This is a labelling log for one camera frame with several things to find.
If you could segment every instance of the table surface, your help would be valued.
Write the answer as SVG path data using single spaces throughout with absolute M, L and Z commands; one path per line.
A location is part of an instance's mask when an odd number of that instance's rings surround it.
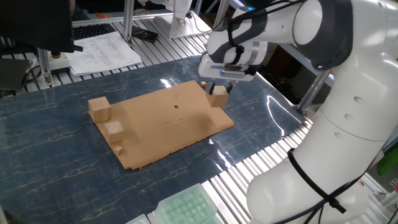
M 88 114 L 200 78 L 200 56 L 0 100 L 0 204 L 24 223 L 126 223 L 289 134 L 304 119 L 260 76 L 239 82 L 236 126 L 141 170 L 124 170 Z

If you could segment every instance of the wooden cube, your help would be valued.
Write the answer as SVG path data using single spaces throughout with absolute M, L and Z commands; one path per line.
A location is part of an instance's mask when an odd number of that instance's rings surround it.
M 113 149 L 113 152 L 118 156 L 118 155 L 120 155 L 122 153 L 122 150 L 123 150 L 123 148 L 121 146 L 116 146 Z
M 224 86 L 215 86 L 213 94 L 207 95 L 211 107 L 225 107 L 228 103 L 229 93 Z
M 92 99 L 88 101 L 88 113 L 94 123 L 110 120 L 112 109 L 106 97 Z
M 203 89 L 205 89 L 207 86 L 207 83 L 205 81 L 200 82 L 200 87 L 202 87 Z
M 108 143 L 112 144 L 115 142 L 123 141 L 124 130 L 122 124 L 119 121 L 112 121 L 105 124 L 105 138 Z

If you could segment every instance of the keyboard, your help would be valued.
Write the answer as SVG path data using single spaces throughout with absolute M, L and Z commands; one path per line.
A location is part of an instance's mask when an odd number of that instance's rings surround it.
M 110 24 L 95 24 L 92 26 L 73 28 L 73 39 L 80 40 L 116 31 Z

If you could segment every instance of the cardboard sheet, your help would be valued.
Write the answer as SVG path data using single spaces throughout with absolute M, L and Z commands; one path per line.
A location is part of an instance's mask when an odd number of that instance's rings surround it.
M 112 106 L 112 119 L 120 121 L 126 137 L 118 159 L 125 169 L 138 169 L 199 142 L 234 122 L 221 109 L 212 108 L 207 93 L 195 81 L 138 96 Z M 104 135 L 105 123 L 97 126 Z

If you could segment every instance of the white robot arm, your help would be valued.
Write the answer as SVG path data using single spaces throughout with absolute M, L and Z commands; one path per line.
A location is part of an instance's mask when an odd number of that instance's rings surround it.
M 229 29 L 210 35 L 199 74 L 250 81 L 267 42 L 295 43 L 314 68 L 333 70 L 333 88 L 307 137 L 253 179 L 247 200 L 251 223 L 343 223 L 365 211 L 359 177 L 398 123 L 398 4 L 278 3 L 237 10 Z

